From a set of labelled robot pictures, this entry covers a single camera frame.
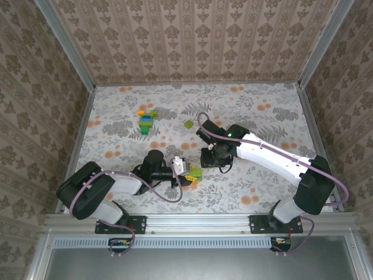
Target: aluminum frame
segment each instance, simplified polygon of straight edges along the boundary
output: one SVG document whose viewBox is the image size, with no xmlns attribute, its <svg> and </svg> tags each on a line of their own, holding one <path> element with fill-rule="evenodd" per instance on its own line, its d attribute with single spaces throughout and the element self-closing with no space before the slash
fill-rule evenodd
<svg viewBox="0 0 373 280">
<path fill-rule="evenodd" d="M 234 84 L 250 84 L 250 83 L 297 83 L 296 80 L 199 80 L 199 81 L 182 81 L 182 82 L 145 82 L 145 83 L 98 83 L 98 88 L 106 88 L 108 86 L 173 86 L 173 85 L 234 85 Z"/>
<path fill-rule="evenodd" d="M 244 214 L 145 214 L 147 218 L 147 237 L 263 237 L 283 236 L 283 234 L 251 234 L 249 229 L 250 213 Z M 310 216 L 316 223 L 313 236 L 344 236 L 355 273 L 359 280 L 373 279 L 358 228 L 352 213 L 321 213 Z M 304 232 L 296 236 L 306 236 L 311 228 L 309 221 L 303 221 Z M 44 279 L 50 262 L 54 240 L 58 237 L 84 237 L 93 239 L 95 219 L 76 220 L 65 214 L 47 215 L 42 236 L 34 260 L 30 267 L 28 280 Z M 115 237 L 130 237 L 119 234 Z"/>
<path fill-rule="evenodd" d="M 69 165 L 66 170 L 65 181 L 75 172 L 76 164 L 78 163 L 80 149 L 82 148 L 82 143 L 84 140 L 84 135 L 87 130 L 89 116 L 91 115 L 95 96 L 96 96 L 96 92 L 89 93 L 88 95 L 86 108 L 84 109 L 82 121 L 80 122 L 79 131 L 76 136 L 74 148 L 72 150 Z M 62 201 L 58 200 L 55 213 L 61 213 L 62 207 L 63 207 Z"/>
<path fill-rule="evenodd" d="M 299 83 L 306 86 L 319 65 L 323 55 L 331 44 L 335 34 L 341 26 L 344 18 L 349 12 L 354 0 L 341 0 L 338 1 L 332 15 L 330 16 L 324 30 L 322 31 L 318 42 L 312 54 L 309 56 L 305 67 L 299 77 Z"/>
<path fill-rule="evenodd" d="M 94 78 L 86 67 L 84 57 L 79 54 L 78 50 L 75 48 L 74 43 L 67 34 L 62 21 L 58 17 L 57 11 L 53 7 L 53 4 L 51 3 L 51 1 L 46 0 L 35 0 L 35 2 L 41 10 L 41 13 L 47 20 L 49 26 L 52 28 L 53 33 L 55 34 L 62 48 L 69 57 L 72 65 L 74 66 L 88 92 L 93 93 Z"/>
</svg>

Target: floral tablecloth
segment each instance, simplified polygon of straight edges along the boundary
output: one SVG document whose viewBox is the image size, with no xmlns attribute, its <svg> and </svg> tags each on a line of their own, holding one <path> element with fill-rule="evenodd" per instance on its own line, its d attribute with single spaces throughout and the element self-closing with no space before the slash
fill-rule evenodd
<svg viewBox="0 0 373 280">
<path fill-rule="evenodd" d="M 147 136 L 140 133 L 138 110 L 158 111 Z M 166 161 L 180 156 L 200 167 L 200 149 L 207 147 L 195 134 L 196 115 L 201 111 L 224 128 L 239 124 L 289 152 L 315 156 L 292 83 L 98 87 L 77 169 L 93 160 L 104 169 L 131 171 L 151 149 L 161 150 Z M 184 126 L 187 120 L 194 123 L 191 129 Z M 157 189 L 168 199 L 179 196 L 170 182 Z M 228 174 L 204 169 L 203 180 L 184 187 L 183 200 L 177 204 L 150 192 L 109 193 L 106 199 L 116 200 L 130 214 L 250 213 L 268 212 L 277 200 L 295 191 L 295 186 L 268 169 L 235 159 Z"/>
</svg>

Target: green lego brick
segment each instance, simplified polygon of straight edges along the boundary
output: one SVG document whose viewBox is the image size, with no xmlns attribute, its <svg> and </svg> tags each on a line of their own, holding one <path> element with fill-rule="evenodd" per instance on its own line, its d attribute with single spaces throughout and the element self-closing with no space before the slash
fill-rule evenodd
<svg viewBox="0 0 373 280">
<path fill-rule="evenodd" d="M 187 129 L 191 129 L 191 127 L 194 125 L 193 122 L 191 120 L 188 120 L 184 123 L 185 127 Z"/>
<path fill-rule="evenodd" d="M 150 112 L 150 116 L 151 116 L 152 118 L 157 118 L 157 117 L 158 117 L 158 111 L 156 111 L 156 110 L 151 111 L 151 112 Z"/>
<path fill-rule="evenodd" d="M 148 125 L 142 125 L 141 126 L 141 134 L 142 135 L 148 135 L 149 134 L 149 126 Z"/>
<path fill-rule="evenodd" d="M 153 122 L 152 121 L 140 121 L 139 126 L 147 125 L 149 128 L 153 128 Z"/>
<path fill-rule="evenodd" d="M 197 178 L 201 177 L 202 179 L 202 168 L 193 168 L 187 175 L 192 176 L 192 177 L 197 177 Z"/>
</svg>

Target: wall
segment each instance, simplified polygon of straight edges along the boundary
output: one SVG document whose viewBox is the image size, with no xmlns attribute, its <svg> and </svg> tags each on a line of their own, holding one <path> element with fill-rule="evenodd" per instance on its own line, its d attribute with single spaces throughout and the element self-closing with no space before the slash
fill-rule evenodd
<svg viewBox="0 0 373 280">
<path fill-rule="evenodd" d="M 373 257 L 373 1 L 355 1 L 306 91 Z"/>
<path fill-rule="evenodd" d="M 87 92 L 33 1 L 0 1 L 0 279 L 22 279 Z"/>
<path fill-rule="evenodd" d="M 337 0 L 53 0 L 98 84 L 297 80 Z"/>
</svg>

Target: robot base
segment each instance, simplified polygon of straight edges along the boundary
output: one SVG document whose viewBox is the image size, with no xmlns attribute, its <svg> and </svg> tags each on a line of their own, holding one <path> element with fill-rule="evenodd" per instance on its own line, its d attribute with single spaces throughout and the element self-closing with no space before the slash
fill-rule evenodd
<svg viewBox="0 0 373 280">
<path fill-rule="evenodd" d="M 250 231 L 252 234 L 260 233 L 289 233 L 289 227 L 292 233 L 303 233 L 303 227 L 301 219 L 299 217 L 294 218 L 290 223 L 283 224 L 282 227 L 273 227 L 269 223 L 268 215 L 251 215 L 249 216 Z"/>
<path fill-rule="evenodd" d="M 123 222 L 119 220 L 118 225 L 127 226 L 135 232 L 136 235 L 144 235 L 146 230 L 146 216 L 127 216 L 123 218 Z M 118 227 L 107 226 L 100 221 L 96 222 L 96 228 L 94 230 L 97 235 L 126 235 L 129 231 Z"/>
</svg>

